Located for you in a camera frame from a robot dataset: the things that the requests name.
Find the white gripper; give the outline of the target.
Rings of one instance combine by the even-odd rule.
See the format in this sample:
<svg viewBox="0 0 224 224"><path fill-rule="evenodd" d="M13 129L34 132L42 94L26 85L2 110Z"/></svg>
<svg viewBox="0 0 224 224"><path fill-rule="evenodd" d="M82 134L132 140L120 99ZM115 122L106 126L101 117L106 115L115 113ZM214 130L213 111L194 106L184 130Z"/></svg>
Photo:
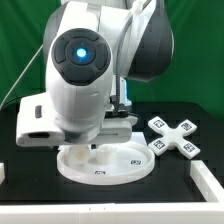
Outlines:
<svg viewBox="0 0 224 224"><path fill-rule="evenodd" d="M16 143L21 147L124 143L131 134L130 115L59 120L48 93L24 97L17 115Z"/></svg>

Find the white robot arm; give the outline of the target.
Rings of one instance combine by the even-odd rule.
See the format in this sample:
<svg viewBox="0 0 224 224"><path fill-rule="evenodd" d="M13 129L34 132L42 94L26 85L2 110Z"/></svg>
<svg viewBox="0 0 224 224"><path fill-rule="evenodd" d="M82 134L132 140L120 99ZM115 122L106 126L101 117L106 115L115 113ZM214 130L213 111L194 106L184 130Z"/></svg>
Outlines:
<svg viewBox="0 0 224 224"><path fill-rule="evenodd" d="M164 0L61 0L44 33L46 90L21 100L17 144L129 141L137 120L118 81L158 77L173 48Z"/></svg>

